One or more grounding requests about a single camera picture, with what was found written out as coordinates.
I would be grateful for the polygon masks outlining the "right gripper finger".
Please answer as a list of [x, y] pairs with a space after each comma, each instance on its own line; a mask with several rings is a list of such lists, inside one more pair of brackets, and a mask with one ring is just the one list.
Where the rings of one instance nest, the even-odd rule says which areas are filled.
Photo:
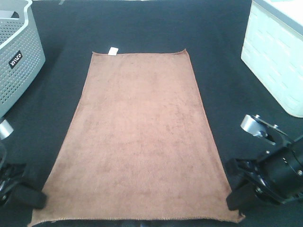
[[250, 206], [255, 200], [255, 186], [246, 183], [233, 190], [226, 198], [229, 210], [241, 210]]
[[243, 160], [232, 158], [225, 163], [225, 170], [228, 175], [243, 176]]

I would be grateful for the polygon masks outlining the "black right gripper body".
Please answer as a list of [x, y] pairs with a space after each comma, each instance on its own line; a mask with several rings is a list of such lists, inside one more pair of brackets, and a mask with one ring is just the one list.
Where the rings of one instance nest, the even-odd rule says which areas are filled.
[[300, 162], [295, 158], [243, 159], [242, 181], [255, 186], [253, 204], [280, 205], [300, 199]]

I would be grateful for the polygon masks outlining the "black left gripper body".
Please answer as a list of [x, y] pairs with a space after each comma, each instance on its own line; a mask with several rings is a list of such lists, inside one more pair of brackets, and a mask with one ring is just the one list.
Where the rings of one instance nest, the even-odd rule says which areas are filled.
[[6, 163], [0, 168], [0, 205], [4, 206], [9, 200], [13, 189], [23, 182], [26, 164]]

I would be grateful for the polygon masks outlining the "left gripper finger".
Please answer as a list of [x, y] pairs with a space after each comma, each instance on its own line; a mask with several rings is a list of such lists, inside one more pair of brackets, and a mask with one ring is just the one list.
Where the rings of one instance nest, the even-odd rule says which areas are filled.
[[32, 207], [34, 209], [43, 209], [46, 205], [47, 196], [33, 188], [25, 185], [17, 185], [11, 193], [14, 202]]

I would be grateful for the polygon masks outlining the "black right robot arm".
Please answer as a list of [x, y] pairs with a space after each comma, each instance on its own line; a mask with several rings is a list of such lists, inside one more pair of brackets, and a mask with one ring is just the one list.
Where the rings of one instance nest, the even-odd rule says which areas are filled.
[[281, 205], [303, 199], [303, 139], [266, 151], [259, 159], [233, 158], [225, 165], [241, 181], [227, 196], [229, 210]]

